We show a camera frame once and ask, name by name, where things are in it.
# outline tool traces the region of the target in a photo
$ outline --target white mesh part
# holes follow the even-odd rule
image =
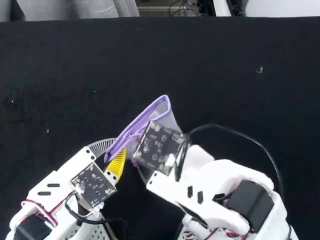
[[[108,148],[115,142],[116,138],[107,138],[89,144],[87,147],[91,149],[96,158],[104,154]]]

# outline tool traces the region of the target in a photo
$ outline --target black wire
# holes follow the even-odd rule
[[[274,158],[271,156],[270,152],[266,149],[265,146],[263,146],[259,141],[255,140],[254,138],[246,135],[246,134],[243,134],[239,131],[236,131],[230,127],[227,127],[227,126],[221,126],[221,125],[218,125],[216,123],[208,123],[208,124],[205,124],[205,125],[202,125],[202,126],[199,126],[199,127],[196,127],[195,129],[193,129],[192,131],[189,132],[189,135],[192,135],[196,132],[199,132],[201,130],[205,130],[205,129],[208,129],[208,128],[215,128],[215,129],[220,129],[220,130],[223,130],[227,133],[230,133],[230,134],[233,134],[233,135],[236,135],[236,136],[241,136],[247,140],[250,140],[251,142],[257,144],[258,146],[260,146],[264,152],[267,154],[267,156],[269,157],[272,165],[273,165],[273,168],[275,170],[275,173],[276,173],[276,176],[277,176],[277,179],[278,179],[278,184],[279,184],[279,194],[280,194],[280,197],[282,198],[282,201],[284,202],[284,199],[285,199],[285,195],[284,195],[284,183],[283,183],[283,180],[282,180],[282,176],[281,176],[281,173],[278,169],[278,166],[274,160]]]
[[[288,233],[288,237],[286,240],[292,240],[291,233],[292,233],[292,226],[289,224],[289,233]]]
[[[169,14],[169,17],[173,17],[179,10],[175,11],[172,15],[171,15],[171,8],[173,7],[173,5],[177,4],[180,0],[176,0],[174,1],[173,3],[171,3],[169,5],[169,11],[168,11],[168,14]]]
[[[195,5],[192,5],[190,3],[188,3],[188,0],[184,0],[184,3],[187,4],[189,7],[194,7]]]
[[[124,240],[128,239],[128,226],[127,226],[127,222],[123,218],[105,218],[102,220],[86,219],[86,218],[80,216],[79,214],[77,214],[76,212],[72,211],[71,208],[69,207],[68,201],[73,195],[76,195],[76,193],[68,196],[64,202],[64,207],[70,213],[71,216],[73,216],[75,219],[77,219],[78,221],[80,221],[82,223],[91,224],[91,225],[100,225],[100,224],[104,225],[104,224],[120,221],[122,223],[122,227],[123,227],[123,239]]]
[[[227,200],[229,198],[231,198],[231,195],[234,193],[234,191],[230,192],[229,194],[227,195],[224,195],[223,197],[219,197],[219,198],[213,198],[215,201],[219,202],[219,201],[224,201],[224,200]]]
[[[172,14],[171,14],[171,8],[173,7],[173,5],[177,4],[179,1],[181,0],[176,0],[174,1],[173,3],[171,3],[169,5],[169,10],[168,10],[168,14],[169,14],[169,17],[173,17],[174,15],[176,15],[177,13],[179,13],[179,16],[180,16],[180,12],[183,10],[184,12],[184,16],[186,16],[186,11],[192,11],[194,13],[196,13],[196,15],[199,17],[199,13],[194,10],[194,9],[190,9],[190,8],[185,8],[185,3],[188,5],[187,1],[186,0],[182,0],[181,4],[180,4],[180,8],[176,11],[174,11]]]
[[[180,236],[180,233],[181,233],[183,227],[184,227],[184,224],[181,222],[178,229],[175,232],[173,240],[178,240],[178,237]]]

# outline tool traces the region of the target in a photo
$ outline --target red wire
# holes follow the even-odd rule
[[[213,234],[215,234],[215,232],[218,230],[218,227],[216,229],[214,229],[205,239],[203,240],[208,240],[209,238],[212,237]]]
[[[33,200],[30,200],[30,199],[25,199],[21,202],[21,205],[23,206],[25,202],[33,203],[34,205],[36,205],[38,208],[38,212],[40,212],[49,221],[51,221],[51,223],[54,225],[54,227],[56,227],[58,225],[57,220],[54,217],[52,217],[52,215],[49,212],[47,212],[47,210],[40,203],[33,201]]]
[[[71,194],[73,194],[74,192],[75,192],[75,191],[70,192],[70,193],[68,194],[68,197],[69,197]],[[50,213],[50,214],[53,214],[58,208],[61,207],[61,205],[64,203],[65,200],[66,200],[66,198],[63,199],[61,202],[59,202],[58,205],[55,206],[49,213]]]

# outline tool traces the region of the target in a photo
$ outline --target red and white wire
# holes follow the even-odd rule
[[[53,225],[54,228],[58,225],[57,220],[55,220],[54,217],[36,201],[26,199],[21,202],[21,206],[23,207],[25,204],[30,204],[30,205],[33,205],[35,208],[37,208],[39,213],[41,213],[44,217],[46,217],[50,221],[50,223]]]

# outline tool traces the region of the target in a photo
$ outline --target white wire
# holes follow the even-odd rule
[[[31,204],[34,207],[36,207],[38,211],[50,221],[50,223],[53,225],[54,228],[58,225],[57,221],[42,206],[40,206],[40,204],[33,202],[31,200],[24,200],[21,202],[22,207],[25,204]]]

